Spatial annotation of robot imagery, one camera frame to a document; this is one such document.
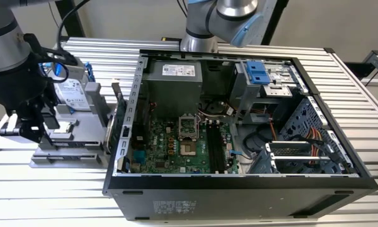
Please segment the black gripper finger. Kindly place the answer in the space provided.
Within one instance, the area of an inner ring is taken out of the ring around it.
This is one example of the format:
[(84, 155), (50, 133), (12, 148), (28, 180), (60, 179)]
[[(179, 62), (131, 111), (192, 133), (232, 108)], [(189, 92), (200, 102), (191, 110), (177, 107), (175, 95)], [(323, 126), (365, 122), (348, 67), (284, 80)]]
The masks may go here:
[(60, 128), (59, 121), (56, 119), (56, 111), (51, 106), (43, 108), (43, 118), (48, 129), (55, 130)]

